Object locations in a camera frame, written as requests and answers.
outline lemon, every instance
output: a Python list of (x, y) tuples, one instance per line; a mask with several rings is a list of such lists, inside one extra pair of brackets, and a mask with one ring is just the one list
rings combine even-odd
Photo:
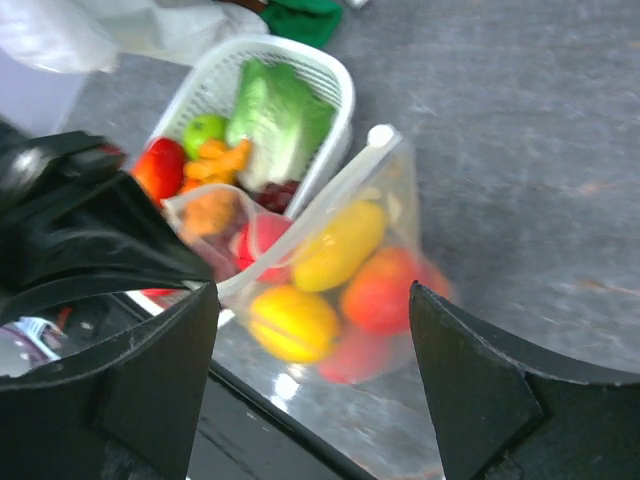
[(250, 306), (249, 332), (273, 356), (289, 363), (314, 363), (332, 350), (338, 316), (316, 293), (276, 285)]
[(387, 215), (379, 205), (358, 200), (340, 211), (300, 245), (293, 281), (305, 292), (322, 292), (347, 282), (382, 243)]

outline green apple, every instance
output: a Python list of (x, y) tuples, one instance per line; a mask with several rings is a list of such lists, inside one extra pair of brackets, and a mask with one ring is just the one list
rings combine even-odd
[(221, 115), (205, 114), (194, 117), (182, 136), (182, 146), (189, 158), (198, 158), (200, 145), (213, 138), (224, 141), (227, 119)]

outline grape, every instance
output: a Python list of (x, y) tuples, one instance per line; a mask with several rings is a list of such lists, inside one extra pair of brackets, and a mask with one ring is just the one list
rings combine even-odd
[(289, 180), (284, 185), (268, 183), (258, 195), (257, 203), (273, 213), (283, 214), (296, 193), (300, 182)]

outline gray table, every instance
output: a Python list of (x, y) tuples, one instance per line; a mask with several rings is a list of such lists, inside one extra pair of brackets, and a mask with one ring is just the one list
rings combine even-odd
[[(355, 81), (353, 152), (377, 123), (415, 143), (424, 248), (463, 306), (629, 370), (640, 370), (639, 25), (637, 0), (371, 0), (345, 12), (327, 48)], [(91, 77), (66, 128), (136, 154), (185, 73), (126, 56)], [(377, 477), (442, 478), (415, 365), (294, 392), (235, 325), (214, 358)]]

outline basket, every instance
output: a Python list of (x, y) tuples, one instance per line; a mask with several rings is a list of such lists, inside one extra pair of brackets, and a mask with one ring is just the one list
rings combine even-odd
[(347, 69), (320, 50), (272, 35), (242, 35), (206, 53), (182, 82), (151, 134), (181, 140), (188, 122), (203, 113), (230, 116), (242, 64), (250, 58), (291, 64), (318, 97), (336, 108), (332, 128), (318, 149), (285, 214), (295, 218), (340, 168), (352, 138), (355, 93)]

